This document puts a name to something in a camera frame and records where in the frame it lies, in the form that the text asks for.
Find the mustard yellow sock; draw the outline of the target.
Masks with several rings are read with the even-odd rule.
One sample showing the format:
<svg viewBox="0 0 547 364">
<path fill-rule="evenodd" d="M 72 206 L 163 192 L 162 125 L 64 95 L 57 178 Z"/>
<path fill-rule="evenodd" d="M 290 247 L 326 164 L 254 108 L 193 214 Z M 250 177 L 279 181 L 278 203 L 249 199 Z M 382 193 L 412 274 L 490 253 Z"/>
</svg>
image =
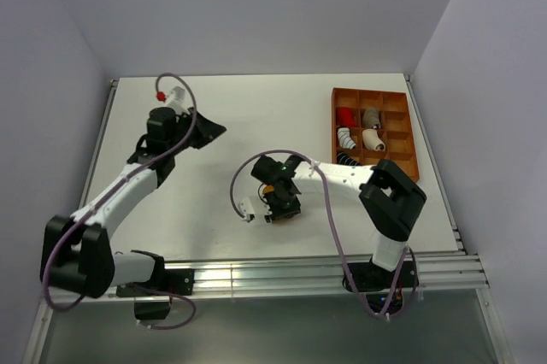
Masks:
<svg viewBox="0 0 547 364">
<path fill-rule="evenodd" d="M 278 223 L 283 220 L 289 220 L 297 214 L 295 199 L 280 198 L 271 185 L 262 189 L 262 199 L 269 208 L 269 214 L 264 216 L 267 223 Z"/>
</svg>

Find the black white striped sock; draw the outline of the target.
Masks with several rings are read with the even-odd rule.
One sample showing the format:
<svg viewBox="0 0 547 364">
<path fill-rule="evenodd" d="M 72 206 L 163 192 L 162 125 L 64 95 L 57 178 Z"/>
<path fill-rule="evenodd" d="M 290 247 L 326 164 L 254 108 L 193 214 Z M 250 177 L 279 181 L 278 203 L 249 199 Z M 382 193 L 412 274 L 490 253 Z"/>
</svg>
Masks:
<svg viewBox="0 0 547 364">
<path fill-rule="evenodd" d="M 361 163 L 358 160 L 350 157 L 346 152 L 339 151 L 336 156 L 337 164 L 349 166 L 349 167 L 360 167 Z"/>
</svg>

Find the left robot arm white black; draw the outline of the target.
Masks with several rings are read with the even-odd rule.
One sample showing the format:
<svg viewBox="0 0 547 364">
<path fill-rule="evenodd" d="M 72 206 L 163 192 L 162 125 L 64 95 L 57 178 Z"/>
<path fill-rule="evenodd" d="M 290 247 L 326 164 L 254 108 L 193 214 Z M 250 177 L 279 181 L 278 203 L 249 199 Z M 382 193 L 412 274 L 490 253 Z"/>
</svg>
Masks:
<svg viewBox="0 0 547 364">
<path fill-rule="evenodd" d="M 195 109 L 181 114 L 152 109 L 145 134 L 113 183 L 83 208 L 46 224 L 40 268 L 44 290 L 55 287 L 99 298 L 112 286 L 136 283 L 147 295 L 163 291 L 167 275 L 162 256 L 142 250 L 117 255 L 110 240 L 121 222 L 166 181 L 176 155 L 199 150 L 225 132 Z"/>
</svg>

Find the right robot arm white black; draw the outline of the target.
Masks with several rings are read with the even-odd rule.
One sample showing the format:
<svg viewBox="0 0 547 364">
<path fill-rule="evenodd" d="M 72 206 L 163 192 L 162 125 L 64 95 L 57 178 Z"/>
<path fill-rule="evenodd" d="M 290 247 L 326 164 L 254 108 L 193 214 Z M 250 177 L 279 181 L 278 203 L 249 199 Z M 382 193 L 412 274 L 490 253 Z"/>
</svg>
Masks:
<svg viewBox="0 0 547 364">
<path fill-rule="evenodd" d="M 267 187 L 258 203 L 266 206 L 262 213 L 268 222 L 300 214 L 298 196 L 303 193 L 360 203 L 378 232 L 369 268 L 371 280 L 386 287 L 398 278 L 398 264 L 426 203 L 426 193 L 394 161 L 348 166 L 305 161 L 296 155 L 281 162 L 262 155 L 251 176 Z"/>
</svg>

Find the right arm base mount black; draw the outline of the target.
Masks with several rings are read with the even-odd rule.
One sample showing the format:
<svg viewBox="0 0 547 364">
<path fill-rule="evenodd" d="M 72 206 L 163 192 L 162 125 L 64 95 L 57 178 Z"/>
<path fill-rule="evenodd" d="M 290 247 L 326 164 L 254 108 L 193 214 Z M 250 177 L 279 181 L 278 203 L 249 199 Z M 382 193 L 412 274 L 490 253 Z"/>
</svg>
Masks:
<svg viewBox="0 0 547 364">
<path fill-rule="evenodd" d="M 371 261 L 350 263 L 349 269 L 356 288 L 366 296 L 369 307 L 375 313 L 379 313 L 387 301 L 395 272 L 388 272 L 377 267 Z M 404 292 L 416 291 L 419 283 L 412 262 L 404 261 L 397 278 L 396 290 L 386 312 L 388 314 L 399 312 L 405 304 Z"/>
</svg>

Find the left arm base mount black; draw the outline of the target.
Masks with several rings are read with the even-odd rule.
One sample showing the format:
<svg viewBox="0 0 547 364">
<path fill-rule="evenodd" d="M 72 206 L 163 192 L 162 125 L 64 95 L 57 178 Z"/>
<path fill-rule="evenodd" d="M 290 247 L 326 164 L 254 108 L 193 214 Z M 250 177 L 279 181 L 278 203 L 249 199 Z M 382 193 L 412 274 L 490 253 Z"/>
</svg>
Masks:
<svg viewBox="0 0 547 364">
<path fill-rule="evenodd" d="M 151 296 L 166 296 L 164 302 L 135 301 L 134 316 L 137 320 L 159 323 L 165 320 L 174 310 L 174 301 L 182 296 L 190 296 L 193 292 L 195 270 L 192 268 L 168 269 L 159 282 L 137 283 L 116 287 L 115 295 L 120 298 L 142 298 Z"/>
</svg>

